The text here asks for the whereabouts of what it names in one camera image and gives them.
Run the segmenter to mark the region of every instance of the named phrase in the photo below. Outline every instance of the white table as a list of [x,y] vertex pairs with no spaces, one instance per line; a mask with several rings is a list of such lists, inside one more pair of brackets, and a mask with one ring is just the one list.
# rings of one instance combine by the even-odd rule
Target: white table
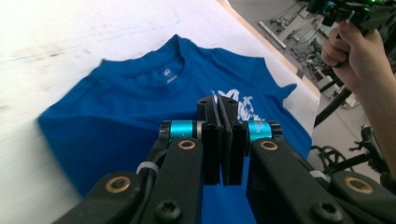
[[38,115],[103,58],[141,57],[174,34],[201,47],[265,57],[278,85],[298,84],[284,105],[312,133],[318,92],[297,78],[295,68],[226,3],[4,2],[0,3],[0,223],[51,223],[80,200],[36,126]]

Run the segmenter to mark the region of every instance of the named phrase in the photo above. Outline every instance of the white cable tie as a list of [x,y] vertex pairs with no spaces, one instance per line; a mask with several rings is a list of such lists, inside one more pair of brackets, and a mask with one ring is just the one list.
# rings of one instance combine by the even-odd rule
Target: white cable tie
[[327,180],[327,176],[325,174],[323,174],[321,171],[315,170],[315,171],[311,171],[309,172],[309,174],[311,174],[314,178],[323,178],[324,180]]
[[140,170],[143,168],[149,168],[153,171],[155,171],[155,174],[158,175],[160,173],[160,168],[158,167],[157,164],[155,164],[152,161],[143,161],[142,163],[139,164],[137,167],[136,172],[139,174]]

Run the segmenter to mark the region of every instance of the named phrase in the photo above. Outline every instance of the metal stand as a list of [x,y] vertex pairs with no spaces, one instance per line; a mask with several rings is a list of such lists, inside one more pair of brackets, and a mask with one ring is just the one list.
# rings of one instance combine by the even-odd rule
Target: metal stand
[[310,23],[314,18],[307,18],[310,13],[306,11],[306,7],[303,7],[296,18],[286,27],[285,30],[283,30],[280,35],[274,34],[266,25],[264,22],[259,21],[259,25],[262,29],[264,29],[265,32],[267,32],[275,41],[278,43],[282,49],[285,49],[287,46],[283,43],[283,40],[285,40],[289,35],[291,35],[291,38],[293,38],[295,41],[300,41],[300,39],[296,36],[294,36],[292,33],[295,30],[298,30],[304,26],[306,26],[308,23]]

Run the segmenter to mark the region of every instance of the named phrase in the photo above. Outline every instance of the finger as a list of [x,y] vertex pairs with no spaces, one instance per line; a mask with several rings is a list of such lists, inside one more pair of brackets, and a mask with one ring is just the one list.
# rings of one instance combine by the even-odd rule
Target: finger
[[364,45],[364,37],[361,31],[351,23],[342,21],[338,24],[338,33],[351,47],[360,47]]
[[324,50],[326,51],[326,53],[333,58],[334,60],[336,60],[337,62],[344,62],[347,59],[347,54],[345,52],[343,52],[340,49],[335,48],[330,41],[327,41],[324,46],[323,46]]
[[338,36],[338,30],[337,29],[333,29],[330,31],[329,33],[329,41],[332,43],[332,46],[340,49],[341,51],[345,52],[345,53],[349,53],[350,52],[350,45],[344,41],[341,38],[337,38]]
[[354,85],[357,85],[359,82],[359,77],[355,74],[349,63],[345,63],[339,68],[333,67],[332,70],[350,90],[354,90]]
[[338,62],[334,58],[330,57],[325,50],[321,52],[321,56],[323,61],[331,67],[336,66],[338,64]]

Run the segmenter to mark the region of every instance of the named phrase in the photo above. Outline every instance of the floor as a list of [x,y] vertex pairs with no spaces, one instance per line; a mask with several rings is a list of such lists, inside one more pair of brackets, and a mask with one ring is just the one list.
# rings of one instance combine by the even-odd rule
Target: floor
[[[292,38],[286,39],[284,43],[288,47],[286,49],[282,49],[280,45],[278,45],[259,25],[259,21],[262,21],[267,25],[267,27],[275,32],[278,28],[275,24],[270,22],[271,19],[280,19],[281,17],[284,17],[290,20],[306,3],[297,0],[229,0],[229,2],[246,21],[248,21],[257,31],[259,31],[259,33],[279,49],[279,51],[283,53],[283,55],[297,68],[302,69],[304,74],[310,78],[314,84],[317,84],[315,79],[311,77],[309,69],[307,70],[306,67],[304,67],[305,58],[296,58],[295,55],[293,56],[290,52],[290,48],[297,49],[299,52],[309,51],[310,48],[312,48],[309,46],[312,39],[317,37],[319,42],[322,42],[325,38],[316,32],[313,26],[309,23],[295,33],[295,35],[300,38],[298,43]],[[331,29],[332,28],[329,27],[320,27],[320,30],[325,34]],[[331,98],[322,94],[318,112],[325,108],[331,101]],[[335,147],[347,159],[352,158],[363,153],[361,151],[351,152],[349,149],[356,146],[354,143],[355,141],[361,140],[361,126],[368,124],[368,119],[359,104],[351,109],[340,107],[314,129],[312,134],[313,145],[319,147]],[[317,154],[317,150],[312,150],[308,161],[310,161],[314,167],[321,169],[321,161]],[[367,162],[355,166],[354,170],[360,174],[371,177],[375,181],[379,181],[379,174],[369,167]]]

